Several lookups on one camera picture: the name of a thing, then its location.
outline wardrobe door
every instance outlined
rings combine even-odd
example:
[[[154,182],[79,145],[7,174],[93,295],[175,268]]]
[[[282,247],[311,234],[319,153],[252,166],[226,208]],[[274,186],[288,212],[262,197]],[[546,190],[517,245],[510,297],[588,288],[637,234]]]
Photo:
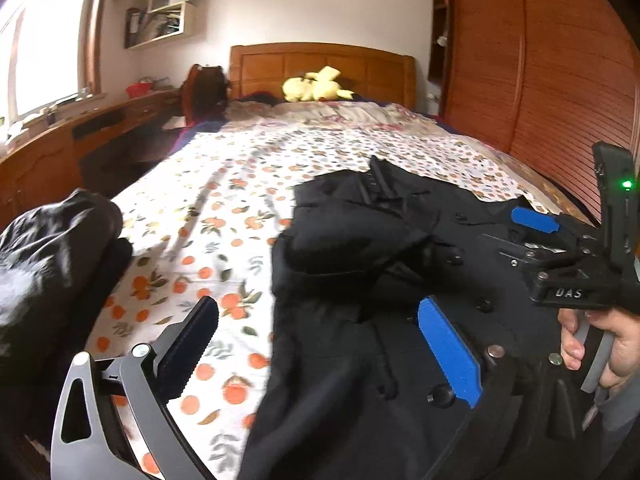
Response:
[[[450,0],[450,76],[444,119],[508,152],[523,71],[523,0]]]
[[[511,155],[597,216],[591,145],[631,147],[636,48],[607,0],[525,0],[526,64]]]

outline window frame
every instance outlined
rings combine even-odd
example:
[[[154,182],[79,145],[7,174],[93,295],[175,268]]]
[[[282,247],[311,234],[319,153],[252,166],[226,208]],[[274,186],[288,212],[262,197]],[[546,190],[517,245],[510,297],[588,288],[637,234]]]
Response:
[[[100,86],[100,31],[102,29],[102,16],[105,0],[83,0],[80,17],[80,29],[78,34],[78,88],[88,88],[90,94],[99,94]],[[17,65],[18,38],[22,28],[22,21],[28,0],[21,3],[7,23],[15,20],[14,36],[12,39],[11,57],[7,78],[8,113],[5,120],[8,124],[23,120],[28,115],[39,112],[42,108],[49,107],[57,102],[72,98],[77,95],[60,96],[55,101],[43,103],[33,110],[18,114],[15,97],[15,69]]]

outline red basket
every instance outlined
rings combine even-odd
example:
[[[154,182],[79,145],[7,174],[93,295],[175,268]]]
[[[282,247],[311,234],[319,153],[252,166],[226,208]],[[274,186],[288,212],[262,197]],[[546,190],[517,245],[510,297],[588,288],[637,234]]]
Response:
[[[142,97],[148,94],[149,90],[151,90],[151,85],[152,83],[134,83],[131,86],[127,86],[127,94],[129,94],[130,99]]]

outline wall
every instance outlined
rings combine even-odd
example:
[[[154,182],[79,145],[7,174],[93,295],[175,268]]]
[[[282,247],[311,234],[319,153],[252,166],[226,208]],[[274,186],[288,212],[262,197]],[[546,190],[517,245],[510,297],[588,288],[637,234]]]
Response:
[[[141,53],[124,49],[124,23],[130,0],[105,0],[100,37],[100,82],[106,97],[99,104],[108,106],[127,98],[125,88],[141,77]],[[153,50],[146,55],[155,54]]]
[[[432,2],[194,0],[195,35],[140,50],[139,71],[141,76],[169,76],[178,86],[195,62],[222,65],[227,69],[229,48],[235,44],[279,41],[354,44],[414,56],[418,73],[418,109],[425,110]],[[104,64],[107,66],[114,61],[104,59]]]

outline stuffed animal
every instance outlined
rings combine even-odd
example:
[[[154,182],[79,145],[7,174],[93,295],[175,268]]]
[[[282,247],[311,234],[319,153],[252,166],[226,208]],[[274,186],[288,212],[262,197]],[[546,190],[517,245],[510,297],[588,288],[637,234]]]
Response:
[[[282,85],[282,92],[284,93],[284,98],[290,103],[314,100],[314,87],[312,82],[303,77],[287,79]]]
[[[292,77],[282,85],[284,98],[289,102],[296,101],[332,101],[338,97],[353,99],[353,92],[343,90],[334,81],[340,71],[325,66],[320,72],[308,72],[304,77]]]

